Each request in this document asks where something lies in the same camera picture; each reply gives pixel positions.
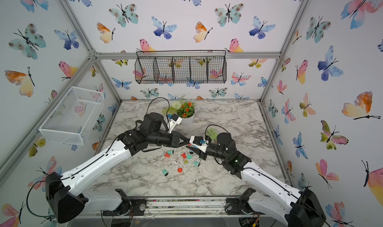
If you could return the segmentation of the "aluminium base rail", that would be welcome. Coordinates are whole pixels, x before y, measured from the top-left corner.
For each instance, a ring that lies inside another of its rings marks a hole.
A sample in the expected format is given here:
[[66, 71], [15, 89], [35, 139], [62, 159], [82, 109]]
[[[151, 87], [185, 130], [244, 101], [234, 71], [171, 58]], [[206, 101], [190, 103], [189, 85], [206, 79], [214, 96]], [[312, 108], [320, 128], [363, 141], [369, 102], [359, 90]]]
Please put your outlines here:
[[123, 197], [117, 207], [112, 207], [111, 201], [101, 197], [89, 200], [84, 207], [63, 207], [57, 211], [57, 220], [68, 222], [80, 214], [101, 212], [104, 216], [158, 217], [168, 215], [218, 215], [240, 216], [266, 214], [272, 218], [286, 221], [288, 215], [300, 210], [299, 202], [289, 202], [286, 207], [279, 205], [270, 197], [259, 195], [257, 192], [250, 196], [238, 198], [207, 198], [207, 199], [137, 199]]

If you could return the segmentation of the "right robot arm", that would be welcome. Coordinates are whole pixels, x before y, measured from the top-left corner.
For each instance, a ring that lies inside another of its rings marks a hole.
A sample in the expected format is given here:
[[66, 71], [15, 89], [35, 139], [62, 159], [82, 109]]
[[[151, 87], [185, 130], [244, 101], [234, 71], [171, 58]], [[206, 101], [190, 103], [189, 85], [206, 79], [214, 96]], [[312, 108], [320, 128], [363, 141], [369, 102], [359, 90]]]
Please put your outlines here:
[[245, 197], [245, 206], [261, 212], [288, 227], [322, 227], [326, 217], [317, 196], [309, 189], [303, 191], [289, 186], [261, 169], [236, 148], [230, 133], [220, 133], [216, 142], [209, 137], [191, 136], [189, 149], [202, 159], [212, 156], [221, 160], [230, 174], [254, 186]]

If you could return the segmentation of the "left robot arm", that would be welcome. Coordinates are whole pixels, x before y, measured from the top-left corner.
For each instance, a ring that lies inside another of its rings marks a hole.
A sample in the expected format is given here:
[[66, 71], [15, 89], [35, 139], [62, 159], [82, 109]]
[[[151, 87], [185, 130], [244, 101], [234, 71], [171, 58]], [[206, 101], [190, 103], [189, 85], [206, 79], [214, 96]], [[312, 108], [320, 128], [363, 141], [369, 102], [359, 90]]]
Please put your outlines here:
[[89, 160], [63, 174], [47, 175], [45, 198], [52, 214], [43, 218], [63, 224], [85, 211], [109, 212], [113, 216], [131, 214], [131, 201], [122, 190], [94, 197], [86, 196], [83, 191], [117, 164], [139, 152], [149, 152], [149, 144], [170, 148], [188, 145], [190, 139], [173, 130], [181, 121], [176, 114], [168, 122], [159, 113], [146, 114], [143, 120], [135, 122], [133, 129], [119, 134], [110, 146]]

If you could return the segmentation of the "white mesh wall basket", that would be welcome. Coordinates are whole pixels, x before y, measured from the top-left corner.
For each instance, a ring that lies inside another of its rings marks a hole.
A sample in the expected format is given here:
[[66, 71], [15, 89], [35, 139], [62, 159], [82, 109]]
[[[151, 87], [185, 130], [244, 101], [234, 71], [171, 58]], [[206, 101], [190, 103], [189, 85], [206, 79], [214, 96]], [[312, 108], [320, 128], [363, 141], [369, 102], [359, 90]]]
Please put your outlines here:
[[84, 145], [103, 102], [103, 92], [72, 86], [38, 130], [47, 141]]

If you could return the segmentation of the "green stamp lying apart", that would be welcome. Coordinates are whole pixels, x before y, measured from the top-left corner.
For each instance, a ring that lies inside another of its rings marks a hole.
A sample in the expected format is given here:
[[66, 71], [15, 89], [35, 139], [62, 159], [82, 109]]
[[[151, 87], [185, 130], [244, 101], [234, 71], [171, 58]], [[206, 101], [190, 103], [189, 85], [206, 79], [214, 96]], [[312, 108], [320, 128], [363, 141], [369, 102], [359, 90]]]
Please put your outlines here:
[[164, 176], [168, 176], [168, 174], [169, 174], [168, 171], [167, 171], [166, 169], [163, 169], [163, 170], [162, 170], [162, 173], [163, 173]]

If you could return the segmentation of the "white pot with flowers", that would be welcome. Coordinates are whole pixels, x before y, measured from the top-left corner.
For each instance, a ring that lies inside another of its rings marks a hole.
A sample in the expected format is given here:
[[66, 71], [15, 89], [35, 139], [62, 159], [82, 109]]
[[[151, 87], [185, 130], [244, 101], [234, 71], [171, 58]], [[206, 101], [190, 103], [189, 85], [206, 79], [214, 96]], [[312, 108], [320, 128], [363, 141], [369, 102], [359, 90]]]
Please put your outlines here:
[[192, 101], [174, 101], [170, 107], [162, 110], [162, 114], [165, 116], [177, 114], [181, 119], [181, 124], [189, 126], [193, 123], [195, 117], [196, 105]]

